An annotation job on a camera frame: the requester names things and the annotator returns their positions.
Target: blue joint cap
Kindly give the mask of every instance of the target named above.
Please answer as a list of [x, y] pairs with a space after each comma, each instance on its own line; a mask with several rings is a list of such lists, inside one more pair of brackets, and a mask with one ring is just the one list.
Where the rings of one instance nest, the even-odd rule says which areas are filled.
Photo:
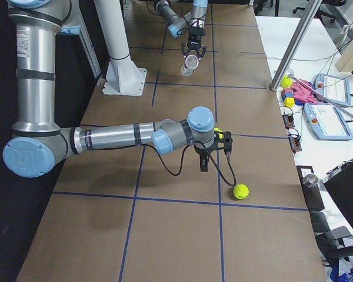
[[172, 37], [177, 38], [180, 36], [179, 28], [176, 25], [169, 25], [168, 29], [169, 29]]
[[160, 155], [168, 154], [173, 151], [171, 140], [162, 129], [153, 132], [152, 142]]
[[208, 0], [194, 0], [193, 6], [207, 8]]
[[193, 108], [188, 113], [187, 122], [197, 132], [208, 132], [214, 128], [213, 113], [206, 107]]
[[55, 165], [55, 158], [49, 147], [28, 137], [10, 140], [4, 147], [2, 157], [11, 171], [27, 178], [48, 173]]
[[79, 35], [79, 33], [80, 25], [62, 28], [61, 31], [58, 32], [59, 35]]
[[37, 9], [46, 5], [50, 1], [51, 0], [8, 0], [8, 2], [14, 7], [22, 9]]

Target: white label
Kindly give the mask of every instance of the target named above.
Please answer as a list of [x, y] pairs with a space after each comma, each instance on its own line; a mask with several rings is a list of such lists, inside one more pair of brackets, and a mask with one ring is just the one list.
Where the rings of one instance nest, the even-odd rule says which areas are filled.
[[17, 31], [17, 57], [28, 57], [30, 50], [29, 32]]

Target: chair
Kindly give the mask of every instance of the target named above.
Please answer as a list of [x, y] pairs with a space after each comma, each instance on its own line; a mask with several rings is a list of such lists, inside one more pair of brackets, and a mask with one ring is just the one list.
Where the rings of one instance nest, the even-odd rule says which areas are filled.
[[[347, 0], [323, 0], [323, 1], [322, 1], [322, 4], [329, 4], [329, 5], [332, 5], [332, 6], [339, 7], [339, 6], [345, 5], [346, 2], [347, 2]], [[303, 11], [303, 10], [305, 10], [305, 8], [303, 8], [303, 7], [296, 7], [296, 8], [293, 10], [293, 14], [295, 14], [295, 13], [297, 12], [297, 10], [302, 10], [302, 11]], [[320, 21], [322, 22], [323, 25], [324, 25], [324, 23], [323, 23], [322, 16], [326, 16], [326, 17], [331, 18], [331, 19], [329, 20], [330, 23], [333, 23], [333, 22], [335, 22], [335, 20], [336, 20], [336, 16], [333, 16], [333, 15], [331, 15], [331, 14], [329, 14], [329, 13], [326, 13], [326, 12], [324, 12], [324, 11], [322, 11], [322, 10], [319, 9], [318, 12], [315, 14], [315, 17], [318, 18], [318, 19], [320, 19]]]

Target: electronic device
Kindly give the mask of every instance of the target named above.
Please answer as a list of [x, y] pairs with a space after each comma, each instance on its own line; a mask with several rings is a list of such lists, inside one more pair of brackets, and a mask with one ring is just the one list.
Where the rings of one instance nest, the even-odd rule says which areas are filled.
[[319, 140], [352, 140], [350, 131], [340, 111], [328, 103], [304, 106], [304, 116], [315, 137]]
[[320, 73], [315, 78], [314, 86], [322, 96], [333, 100], [338, 105], [343, 107], [351, 105], [351, 92], [347, 79]]

